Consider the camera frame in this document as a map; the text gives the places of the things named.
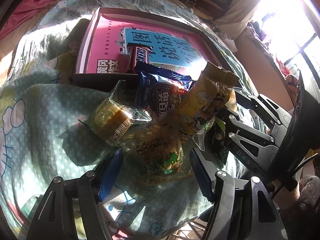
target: barcode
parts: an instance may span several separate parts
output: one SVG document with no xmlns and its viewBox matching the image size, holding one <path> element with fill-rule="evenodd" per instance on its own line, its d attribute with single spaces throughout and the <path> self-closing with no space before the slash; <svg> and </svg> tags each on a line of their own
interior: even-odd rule
<svg viewBox="0 0 320 240">
<path fill-rule="evenodd" d="M 114 143 L 117 141 L 130 127 L 130 124 L 128 122 L 123 122 L 113 133 L 112 136 L 110 136 L 107 141 L 110 143 Z"/>
</svg>

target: bedsheet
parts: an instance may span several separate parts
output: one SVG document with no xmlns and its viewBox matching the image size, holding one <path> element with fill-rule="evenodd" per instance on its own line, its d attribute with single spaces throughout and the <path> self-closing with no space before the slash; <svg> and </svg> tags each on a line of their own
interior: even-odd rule
<svg viewBox="0 0 320 240">
<path fill-rule="evenodd" d="M 59 2 L 20 40 L 8 80 L 0 89 L 0 204 L 18 239 L 26 238 L 37 205 L 55 176 L 78 178 L 112 150 L 79 121 L 88 118 L 107 94 L 77 87 L 73 81 L 79 44 L 100 6 L 155 13 L 201 29 L 240 77 L 244 90 L 255 92 L 233 54 L 190 10 L 163 0 Z M 246 124 L 262 129 L 248 110 L 238 106 L 238 112 Z M 189 140 L 184 153 L 188 155 L 192 147 Z M 245 170 L 232 154 L 221 168 L 233 177 Z M 161 239 L 211 206 L 194 176 L 138 187 L 134 178 L 135 171 L 124 162 L 111 195 L 101 203 L 113 239 Z M 84 239 L 76 200 L 74 214 L 79 238 Z"/>
</svg>

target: curtain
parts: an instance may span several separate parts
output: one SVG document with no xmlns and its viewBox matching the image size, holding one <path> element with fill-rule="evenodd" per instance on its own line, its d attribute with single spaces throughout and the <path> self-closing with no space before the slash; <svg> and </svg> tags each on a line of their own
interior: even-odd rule
<svg viewBox="0 0 320 240">
<path fill-rule="evenodd" d="M 214 22 L 230 39 L 235 40 L 251 20 L 260 1 L 261 0 L 233 0 L 230 5 L 230 10 Z"/>
</svg>

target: metal screw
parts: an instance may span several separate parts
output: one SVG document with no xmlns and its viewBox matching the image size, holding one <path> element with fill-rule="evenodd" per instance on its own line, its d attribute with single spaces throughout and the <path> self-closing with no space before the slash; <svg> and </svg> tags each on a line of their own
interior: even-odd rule
<svg viewBox="0 0 320 240">
<path fill-rule="evenodd" d="M 61 177 L 55 177 L 54 179 L 53 179 L 53 182 L 54 183 L 59 183 L 61 181 Z"/>
<path fill-rule="evenodd" d="M 85 175 L 87 176 L 87 177 L 93 177 L 94 176 L 94 171 L 88 171 Z"/>
<path fill-rule="evenodd" d="M 256 176 L 253 176 L 253 177 L 251 178 L 251 180 L 252 180 L 254 183 L 259 183 L 259 182 L 260 182 L 260 179 L 259 179 L 258 177 L 256 177 Z"/>
<path fill-rule="evenodd" d="M 227 175 L 225 171 L 218 171 L 217 174 L 220 177 L 225 177 Z"/>
</svg>

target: open box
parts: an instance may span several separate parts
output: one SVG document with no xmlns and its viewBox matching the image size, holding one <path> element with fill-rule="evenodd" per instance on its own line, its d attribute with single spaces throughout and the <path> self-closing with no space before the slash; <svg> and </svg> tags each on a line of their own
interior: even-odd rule
<svg viewBox="0 0 320 240">
<path fill-rule="evenodd" d="M 138 75 L 125 73 L 128 43 L 152 47 L 153 65 L 197 80 L 206 62 L 232 71 L 211 40 L 200 30 L 167 17 L 141 11 L 100 7 L 82 39 L 76 63 L 78 86 L 111 91 L 119 80 L 136 88 Z"/>
</svg>

